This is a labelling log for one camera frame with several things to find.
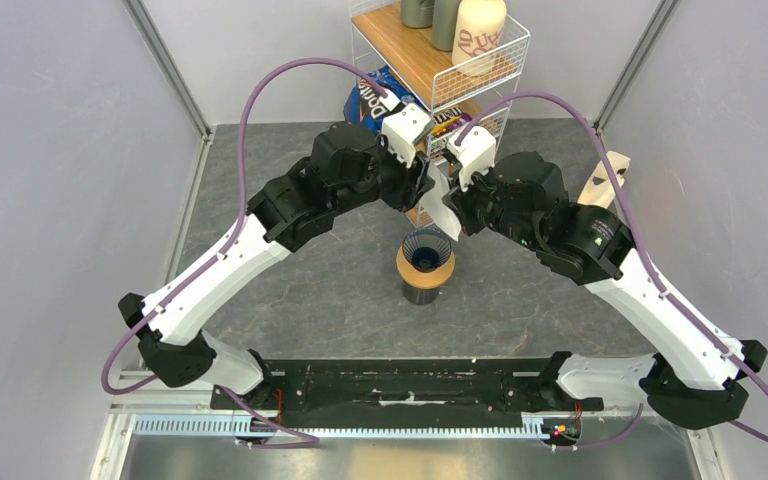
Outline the blue ribbed coffee dripper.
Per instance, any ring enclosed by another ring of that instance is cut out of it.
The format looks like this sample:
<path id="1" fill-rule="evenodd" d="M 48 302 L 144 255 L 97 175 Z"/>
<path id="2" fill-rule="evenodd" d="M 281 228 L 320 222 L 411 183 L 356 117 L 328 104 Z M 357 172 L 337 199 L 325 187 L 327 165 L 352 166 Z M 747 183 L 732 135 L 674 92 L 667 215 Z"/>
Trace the blue ribbed coffee dripper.
<path id="1" fill-rule="evenodd" d="M 452 255 L 449 236 L 434 226 L 417 228 L 402 242 L 402 256 L 410 266 L 422 273 L 442 267 Z"/>

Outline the single white paper filter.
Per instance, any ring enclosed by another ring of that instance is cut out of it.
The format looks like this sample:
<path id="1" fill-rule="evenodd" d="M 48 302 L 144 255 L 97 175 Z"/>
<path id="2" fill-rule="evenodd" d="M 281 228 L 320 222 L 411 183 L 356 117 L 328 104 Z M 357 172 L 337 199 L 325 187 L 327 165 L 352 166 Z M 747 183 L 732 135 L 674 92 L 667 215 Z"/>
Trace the single white paper filter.
<path id="1" fill-rule="evenodd" d="M 444 196 L 451 189 L 448 177 L 437 166 L 430 165 L 427 178 L 433 182 L 433 186 L 421 196 L 418 206 L 451 240 L 458 241 L 462 231 L 461 222 L 455 212 L 443 202 Z"/>

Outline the wooden ring dripper stand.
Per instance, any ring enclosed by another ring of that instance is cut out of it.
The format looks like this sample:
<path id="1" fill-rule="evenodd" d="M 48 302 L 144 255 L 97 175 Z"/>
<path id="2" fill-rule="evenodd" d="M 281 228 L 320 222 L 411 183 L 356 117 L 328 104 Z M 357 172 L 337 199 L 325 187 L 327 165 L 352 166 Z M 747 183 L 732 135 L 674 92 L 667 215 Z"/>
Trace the wooden ring dripper stand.
<path id="1" fill-rule="evenodd" d="M 438 268 L 423 272 L 414 267 L 405 257 L 400 247 L 396 254 L 396 268 L 402 280 L 408 285 L 421 290 L 431 290 L 444 285 L 452 277 L 456 266 L 456 256 L 452 253 Z"/>

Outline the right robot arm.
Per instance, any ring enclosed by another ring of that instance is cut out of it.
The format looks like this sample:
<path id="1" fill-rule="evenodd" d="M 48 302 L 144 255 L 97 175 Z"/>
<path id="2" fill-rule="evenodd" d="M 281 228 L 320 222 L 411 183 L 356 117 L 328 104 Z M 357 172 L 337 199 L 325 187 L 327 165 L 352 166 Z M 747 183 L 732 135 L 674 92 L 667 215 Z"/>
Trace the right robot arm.
<path id="1" fill-rule="evenodd" d="M 443 202 L 462 231 L 491 230 L 532 251 L 553 273 L 598 296 L 653 346 L 640 357 L 557 356 L 537 382 L 539 400 L 561 409 L 574 399 L 644 403 L 680 427 L 699 430 L 739 418 L 748 392 L 742 379 L 767 351 L 740 341 L 692 308 L 663 298 L 639 257 L 629 228 L 610 210 L 570 199 L 560 168 L 535 152 L 492 166 L 450 164 Z"/>

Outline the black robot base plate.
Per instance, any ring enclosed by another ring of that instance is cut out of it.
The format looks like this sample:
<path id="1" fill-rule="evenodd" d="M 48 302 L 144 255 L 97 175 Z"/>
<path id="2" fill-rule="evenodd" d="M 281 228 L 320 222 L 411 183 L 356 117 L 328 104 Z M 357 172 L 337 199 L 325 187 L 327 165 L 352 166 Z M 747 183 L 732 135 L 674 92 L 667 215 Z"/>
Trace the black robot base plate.
<path id="1" fill-rule="evenodd" d="M 601 411 L 557 383 L 568 358 L 270 359 L 245 404 L 293 429 L 515 427 L 523 413 Z"/>

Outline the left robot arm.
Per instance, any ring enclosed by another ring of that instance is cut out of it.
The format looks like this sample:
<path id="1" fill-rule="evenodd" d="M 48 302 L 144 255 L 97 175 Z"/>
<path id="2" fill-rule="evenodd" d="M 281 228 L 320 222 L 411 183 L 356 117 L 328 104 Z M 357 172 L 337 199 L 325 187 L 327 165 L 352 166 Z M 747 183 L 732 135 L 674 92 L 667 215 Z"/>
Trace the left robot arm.
<path id="1" fill-rule="evenodd" d="M 184 271 L 151 294 L 121 298 L 126 337 L 136 339 L 151 374 L 106 391 L 202 381 L 231 389 L 250 408 L 267 405 L 274 383 L 261 362 L 206 333 L 205 325 L 257 276 L 331 230 L 337 216 L 376 201 L 412 209 L 433 184 L 420 147 L 431 128 L 429 119 L 396 115 L 379 133 L 340 121 L 315 136 L 305 155 L 248 198 L 231 226 Z"/>

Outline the dark glass carafe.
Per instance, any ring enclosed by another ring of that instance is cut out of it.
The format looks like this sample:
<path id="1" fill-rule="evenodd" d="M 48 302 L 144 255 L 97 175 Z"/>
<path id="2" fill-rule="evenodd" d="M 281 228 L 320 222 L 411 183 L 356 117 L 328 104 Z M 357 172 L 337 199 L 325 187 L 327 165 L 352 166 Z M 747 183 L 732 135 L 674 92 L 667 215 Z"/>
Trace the dark glass carafe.
<path id="1" fill-rule="evenodd" d="M 404 298 L 418 306 L 424 306 L 433 303 L 439 296 L 440 290 L 435 288 L 419 288 L 408 282 L 402 282 L 402 295 Z"/>

